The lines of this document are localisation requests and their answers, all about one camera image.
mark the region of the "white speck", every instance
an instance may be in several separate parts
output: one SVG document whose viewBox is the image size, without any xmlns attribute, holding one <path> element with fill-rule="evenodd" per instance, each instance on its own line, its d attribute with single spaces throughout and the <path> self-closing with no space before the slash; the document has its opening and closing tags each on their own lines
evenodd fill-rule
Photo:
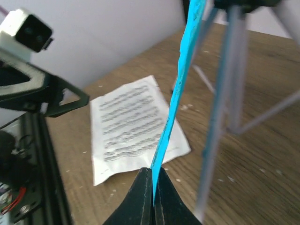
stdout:
<svg viewBox="0 0 300 225">
<path fill-rule="evenodd" d="M 235 182 L 235 180 L 234 180 L 232 177 L 228 177 L 228 179 L 229 179 L 231 182 Z"/>
<path fill-rule="evenodd" d="M 187 110 L 187 109 L 188 109 L 188 107 L 186 105 L 183 105 L 181 108 L 181 110 Z"/>
<path fill-rule="evenodd" d="M 281 170 L 276 170 L 276 173 L 278 173 L 279 175 L 282 175 Z"/>
</svg>

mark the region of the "camera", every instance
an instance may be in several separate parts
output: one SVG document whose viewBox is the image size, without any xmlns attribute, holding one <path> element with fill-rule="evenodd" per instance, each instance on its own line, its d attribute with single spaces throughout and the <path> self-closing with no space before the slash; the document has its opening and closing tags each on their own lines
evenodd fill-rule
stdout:
<svg viewBox="0 0 300 225">
<path fill-rule="evenodd" d="M 30 11 L 9 12 L 0 24 L 0 48 L 29 61 L 30 53 L 46 50 L 53 41 L 52 29 Z"/>
</svg>

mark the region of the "wooden table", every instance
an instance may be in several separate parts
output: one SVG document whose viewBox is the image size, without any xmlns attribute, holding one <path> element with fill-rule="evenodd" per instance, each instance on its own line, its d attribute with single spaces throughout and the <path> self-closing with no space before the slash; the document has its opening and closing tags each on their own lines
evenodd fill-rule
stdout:
<svg viewBox="0 0 300 225">
<path fill-rule="evenodd" d="M 212 80 L 218 67 L 224 26 L 215 25 L 196 57 Z M 154 75 L 166 100 L 177 74 L 182 31 L 94 82 L 91 99 Z M 251 32 L 245 112 L 249 120 L 300 86 L 300 55 L 289 39 Z M 192 152 L 164 165 L 184 203 L 192 210 L 201 168 L 212 94 L 190 71 L 178 121 Z M 77 225 L 100 225 L 122 202 L 136 171 L 116 174 L 93 187 L 89 106 L 49 119 L 72 215 Z M 293 225 L 300 221 L 300 104 L 242 136 L 222 139 L 207 207 L 208 225 Z"/>
</svg>

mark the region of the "blue ribbon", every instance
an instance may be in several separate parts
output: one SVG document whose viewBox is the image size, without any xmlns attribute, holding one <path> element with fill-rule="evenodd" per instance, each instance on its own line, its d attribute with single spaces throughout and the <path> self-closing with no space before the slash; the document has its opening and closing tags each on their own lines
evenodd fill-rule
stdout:
<svg viewBox="0 0 300 225">
<path fill-rule="evenodd" d="M 194 47 L 198 38 L 205 5 L 206 0 L 191 0 L 189 4 L 187 25 L 180 44 L 178 77 L 170 102 L 169 115 L 151 163 L 153 199 L 155 199 L 159 171 L 165 157 L 165 151 L 170 140 L 171 131 L 180 103 L 180 98 L 183 93 L 184 85 L 186 83 L 188 70 L 191 64 Z"/>
</svg>

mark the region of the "white sheet of paper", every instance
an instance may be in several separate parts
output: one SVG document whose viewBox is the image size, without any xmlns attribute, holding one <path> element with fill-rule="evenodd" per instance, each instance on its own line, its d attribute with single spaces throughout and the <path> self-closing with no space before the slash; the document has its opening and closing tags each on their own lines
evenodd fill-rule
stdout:
<svg viewBox="0 0 300 225">
<path fill-rule="evenodd" d="M 116 173 L 150 168 L 168 104 L 150 75 L 91 101 L 94 185 Z M 191 151 L 175 121 L 164 162 Z"/>
</svg>

